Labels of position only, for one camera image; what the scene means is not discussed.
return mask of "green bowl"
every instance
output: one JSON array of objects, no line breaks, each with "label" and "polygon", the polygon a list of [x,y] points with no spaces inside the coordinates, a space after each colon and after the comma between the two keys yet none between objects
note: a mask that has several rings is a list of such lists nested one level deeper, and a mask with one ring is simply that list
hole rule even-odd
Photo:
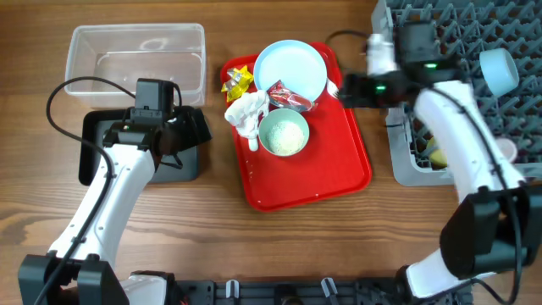
[{"label": "green bowl", "polygon": [[[282,121],[290,121],[296,124],[301,129],[304,135],[303,144],[301,145],[301,148],[297,152],[294,152],[289,155],[279,155],[279,154],[274,153],[271,150],[271,147],[269,146],[269,142],[268,142],[269,131],[275,125],[277,125],[279,122],[282,122]],[[276,110],[271,111],[268,114],[268,116],[262,119],[262,122],[260,122],[260,126],[258,128],[258,138],[260,139],[260,143],[262,144],[262,146],[268,152],[278,157],[289,157],[300,152],[306,146],[308,142],[308,137],[309,137],[309,129],[308,129],[308,124],[305,118],[303,118],[302,115],[297,113],[297,111],[286,109],[286,108],[281,108],[281,109],[276,109]]]}]

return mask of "dish rack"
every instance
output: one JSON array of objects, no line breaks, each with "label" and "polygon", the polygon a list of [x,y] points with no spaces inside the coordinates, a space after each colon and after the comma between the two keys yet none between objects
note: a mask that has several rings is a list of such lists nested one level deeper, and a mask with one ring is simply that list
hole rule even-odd
[{"label": "dish rack", "polygon": [[[428,20],[435,28],[434,47],[457,54],[470,76],[485,122],[495,136],[513,140],[515,165],[529,179],[542,179],[542,0],[379,0],[371,22],[374,33],[391,39],[394,27]],[[518,87],[493,97],[485,84],[479,54],[503,47],[520,76]],[[395,179],[404,186],[453,184],[446,169],[436,168],[422,154],[431,139],[428,128],[408,108],[394,108],[386,117]]]}]

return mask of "yellow snack wrapper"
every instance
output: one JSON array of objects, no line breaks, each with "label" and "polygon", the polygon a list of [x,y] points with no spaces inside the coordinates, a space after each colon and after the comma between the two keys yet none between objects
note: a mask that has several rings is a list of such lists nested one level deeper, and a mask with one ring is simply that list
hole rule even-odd
[{"label": "yellow snack wrapper", "polygon": [[254,80],[254,76],[248,72],[247,66],[241,69],[229,69],[228,75],[231,77],[231,80],[226,81],[222,85],[221,92],[228,92],[226,94],[227,102],[231,103],[248,90],[248,86]]}]

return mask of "white tissue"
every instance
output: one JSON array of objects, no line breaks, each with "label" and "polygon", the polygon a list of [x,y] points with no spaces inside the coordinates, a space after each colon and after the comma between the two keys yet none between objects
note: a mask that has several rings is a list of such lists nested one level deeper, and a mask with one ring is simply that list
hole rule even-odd
[{"label": "white tissue", "polygon": [[263,114],[263,117],[269,114],[269,96],[264,90],[243,93],[224,114],[226,120],[237,129],[239,135],[249,140],[249,148],[253,152],[258,147],[257,126],[260,114]]}]

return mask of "wooden surface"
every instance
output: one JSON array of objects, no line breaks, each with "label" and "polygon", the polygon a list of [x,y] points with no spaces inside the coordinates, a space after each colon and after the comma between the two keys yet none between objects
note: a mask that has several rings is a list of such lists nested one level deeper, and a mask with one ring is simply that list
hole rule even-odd
[{"label": "wooden surface", "polygon": [[[393,275],[403,264],[431,253],[456,208],[456,195],[451,186],[406,188],[395,181],[378,111],[357,111],[373,167],[365,191],[269,214],[245,201],[223,116],[218,71],[228,59],[258,53],[282,39],[312,42],[344,28],[371,31],[374,4],[0,6],[0,304],[20,303],[17,271],[23,257],[45,253],[86,192],[77,180],[80,144],[54,131],[45,117],[50,91],[64,80],[71,35],[78,25],[197,22],[206,31],[209,106],[204,113],[214,138],[202,149],[197,180],[148,186],[143,192],[120,243],[119,278],[152,269],[175,272],[185,280],[354,279]],[[359,46],[353,38],[338,39],[334,45],[345,63],[362,69],[365,58],[357,54]],[[53,105],[58,124],[77,134],[88,111],[64,93]],[[541,271],[540,259],[526,270],[519,303],[535,304],[542,297]],[[507,294],[510,279],[509,274],[500,275],[490,282]],[[475,300],[495,303],[479,289]]]}]

